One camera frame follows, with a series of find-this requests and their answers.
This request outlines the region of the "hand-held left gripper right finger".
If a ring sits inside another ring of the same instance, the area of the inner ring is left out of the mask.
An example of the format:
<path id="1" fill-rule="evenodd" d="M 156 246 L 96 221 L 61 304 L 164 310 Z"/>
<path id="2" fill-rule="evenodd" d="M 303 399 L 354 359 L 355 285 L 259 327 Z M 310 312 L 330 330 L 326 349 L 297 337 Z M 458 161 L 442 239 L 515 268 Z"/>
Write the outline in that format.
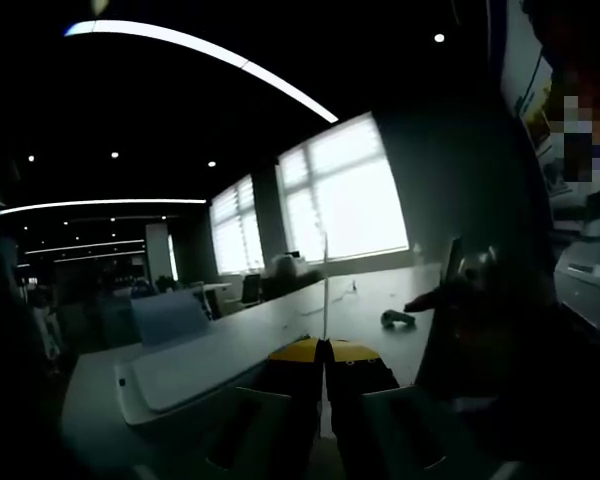
<path id="1" fill-rule="evenodd" d="M 362 344 L 327 342 L 331 425 L 349 479 L 458 479 L 448 413 L 415 387 L 402 387 Z"/>

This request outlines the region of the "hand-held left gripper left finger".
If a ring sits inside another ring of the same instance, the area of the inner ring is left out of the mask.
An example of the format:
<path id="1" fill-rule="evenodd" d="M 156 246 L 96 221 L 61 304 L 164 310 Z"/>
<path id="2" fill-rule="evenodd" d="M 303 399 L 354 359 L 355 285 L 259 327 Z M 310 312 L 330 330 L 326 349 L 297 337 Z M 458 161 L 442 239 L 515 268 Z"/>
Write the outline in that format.
<path id="1" fill-rule="evenodd" d="M 272 353 L 234 390 L 206 453 L 214 479 L 300 479 L 319 431 L 324 342 L 303 337 Z"/>

